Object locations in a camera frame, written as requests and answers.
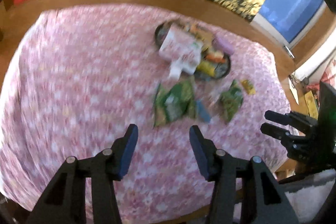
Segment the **white fluffy sleeve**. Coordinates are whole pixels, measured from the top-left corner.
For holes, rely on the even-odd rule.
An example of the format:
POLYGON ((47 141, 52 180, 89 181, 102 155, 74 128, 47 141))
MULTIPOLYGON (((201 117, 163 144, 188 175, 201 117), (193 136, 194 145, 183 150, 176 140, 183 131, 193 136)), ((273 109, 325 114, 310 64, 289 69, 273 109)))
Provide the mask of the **white fluffy sleeve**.
POLYGON ((335 223, 335 170, 278 182, 270 171, 243 179, 234 223, 335 223))

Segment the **orange cracker packet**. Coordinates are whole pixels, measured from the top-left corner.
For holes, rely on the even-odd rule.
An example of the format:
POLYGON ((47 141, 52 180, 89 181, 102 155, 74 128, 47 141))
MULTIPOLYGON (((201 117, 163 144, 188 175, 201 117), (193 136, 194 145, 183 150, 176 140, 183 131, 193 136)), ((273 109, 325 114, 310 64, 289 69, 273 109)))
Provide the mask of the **orange cracker packet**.
POLYGON ((190 32, 205 45, 211 45, 214 40, 214 34, 211 31, 197 24, 191 25, 190 32))

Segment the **pink floral bed sheet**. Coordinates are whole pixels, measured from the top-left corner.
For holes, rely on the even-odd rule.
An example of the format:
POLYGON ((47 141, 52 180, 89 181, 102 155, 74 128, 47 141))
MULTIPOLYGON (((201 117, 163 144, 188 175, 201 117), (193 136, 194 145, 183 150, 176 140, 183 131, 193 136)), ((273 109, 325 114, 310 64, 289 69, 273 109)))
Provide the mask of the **pink floral bed sheet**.
POLYGON ((114 187, 124 223, 156 223, 210 203, 189 117, 154 127, 169 64, 154 32, 178 14, 136 5, 79 6, 40 14, 16 50, 1 91, 1 193, 32 210, 68 156, 97 155, 131 123, 139 138, 114 187))

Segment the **orange snack packet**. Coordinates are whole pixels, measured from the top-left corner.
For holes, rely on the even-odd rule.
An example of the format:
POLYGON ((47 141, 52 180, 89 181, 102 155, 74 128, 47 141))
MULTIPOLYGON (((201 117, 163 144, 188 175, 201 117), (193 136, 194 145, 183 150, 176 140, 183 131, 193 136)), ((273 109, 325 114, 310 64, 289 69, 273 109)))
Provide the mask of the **orange snack packet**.
POLYGON ((213 53, 206 55, 205 59, 218 64, 225 64, 227 62, 227 59, 224 55, 216 55, 213 53))

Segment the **wooden headboard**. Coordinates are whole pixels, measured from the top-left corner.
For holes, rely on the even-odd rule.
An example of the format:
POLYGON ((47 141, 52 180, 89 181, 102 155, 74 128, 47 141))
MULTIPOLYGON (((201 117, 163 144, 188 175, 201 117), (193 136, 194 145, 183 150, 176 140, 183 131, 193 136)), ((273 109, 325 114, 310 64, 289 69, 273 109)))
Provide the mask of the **wooden headboard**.
POLYGON ((1 25, 7 42, 6 48, 14 49, 17 46, 42 11, 102 3, 149 5, 199 19, 260 43, 274 54, 276 64, 280 68, 290 71, 294 69, 294 61, 282 47, 253 28, 245 19, 208 0, 28 0, 8 11, 1 12, 1 25))

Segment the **blue white patterned plate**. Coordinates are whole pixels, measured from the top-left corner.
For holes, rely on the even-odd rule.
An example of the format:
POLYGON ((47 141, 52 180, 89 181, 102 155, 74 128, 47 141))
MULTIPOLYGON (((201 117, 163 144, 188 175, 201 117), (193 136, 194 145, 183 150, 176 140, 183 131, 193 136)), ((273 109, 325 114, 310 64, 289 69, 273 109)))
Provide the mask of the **blue white patterned plate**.
POLYGON ((226 40, 195 22, 172 19, 155 30, 159 57, 169 62, 169 77, 178 80, 182 73, 209 81, 226 77, 231 70, 234 50, 226 40))

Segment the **purple snack packet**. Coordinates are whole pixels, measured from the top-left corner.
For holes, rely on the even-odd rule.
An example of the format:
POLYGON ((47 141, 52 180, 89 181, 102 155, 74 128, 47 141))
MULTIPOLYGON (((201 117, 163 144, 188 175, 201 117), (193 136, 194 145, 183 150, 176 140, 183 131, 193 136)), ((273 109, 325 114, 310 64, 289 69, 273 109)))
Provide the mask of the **purple snack packet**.
POLYGON ((224 37, 222 36, 215 36, 213 39, 213 47, 218 50, 221 51, 222 53, 231 56, 234 54, 235 49, 234 47, 231 45, 231 43, 224 37))

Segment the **white pink jelly drink pouch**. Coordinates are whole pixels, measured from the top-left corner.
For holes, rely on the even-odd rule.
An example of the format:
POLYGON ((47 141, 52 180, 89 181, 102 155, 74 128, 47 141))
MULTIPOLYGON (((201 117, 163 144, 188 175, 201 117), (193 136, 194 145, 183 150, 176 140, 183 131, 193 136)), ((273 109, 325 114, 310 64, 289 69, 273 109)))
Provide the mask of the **white pink jelly drink pouch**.
POLYGON ((203 43, 173 23, 159 48, 159 56, 170 63, 169 78, 179 80, 181 73, 193 75, 201 63, 203 43))

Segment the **clear blue candy packet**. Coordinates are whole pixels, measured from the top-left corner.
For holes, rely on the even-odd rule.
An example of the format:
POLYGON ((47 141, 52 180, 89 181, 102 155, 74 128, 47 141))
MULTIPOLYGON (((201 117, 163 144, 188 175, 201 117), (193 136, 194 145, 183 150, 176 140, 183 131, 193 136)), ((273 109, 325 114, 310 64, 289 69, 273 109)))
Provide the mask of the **clear blue candy packet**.
POLYGON ((195 101, 196 105, 196 118, 197 120, 204 122, 204 123, 210 123, 211 116, 207 109, 205 108, 204 104, 200 100, 195 101))

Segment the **yellow pickle snack packet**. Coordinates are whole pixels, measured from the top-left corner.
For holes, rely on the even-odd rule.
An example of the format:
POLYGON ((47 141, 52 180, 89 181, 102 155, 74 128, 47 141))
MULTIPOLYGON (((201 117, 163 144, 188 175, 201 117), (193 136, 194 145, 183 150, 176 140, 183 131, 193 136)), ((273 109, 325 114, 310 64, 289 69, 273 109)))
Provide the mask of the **yellow pickle snack packet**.
POLYGON ((242 80, 241 81, 242 87, 246 91, 248 95, 256 94, 254 85, 250 82, 250 80, 242 80))

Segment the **large green snack bag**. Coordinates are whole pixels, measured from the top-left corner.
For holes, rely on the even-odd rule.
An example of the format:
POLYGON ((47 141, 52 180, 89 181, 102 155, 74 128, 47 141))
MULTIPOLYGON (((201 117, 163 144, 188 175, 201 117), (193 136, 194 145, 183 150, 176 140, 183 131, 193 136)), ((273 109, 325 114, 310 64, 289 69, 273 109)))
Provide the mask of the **large green snack bag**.
POLYGON ((190 77, 178 81, 169 90, 159 83, 154 96, 153 109, 154 127, 175 122, 184 116, 195 119, 197 117, 197 103, 194 93, 194 79, 190 77))

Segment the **small green snack bag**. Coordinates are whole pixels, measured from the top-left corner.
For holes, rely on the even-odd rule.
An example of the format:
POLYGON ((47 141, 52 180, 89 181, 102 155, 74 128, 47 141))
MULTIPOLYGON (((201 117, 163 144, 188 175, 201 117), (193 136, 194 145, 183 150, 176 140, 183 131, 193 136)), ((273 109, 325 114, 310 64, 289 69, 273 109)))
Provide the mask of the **small green snack bag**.
POLYGON ((229 123, 243 104, 243 91, 238 82, 233 80, 230 87, 221 92, 219 102, 222 107, 222 118, 229 123))

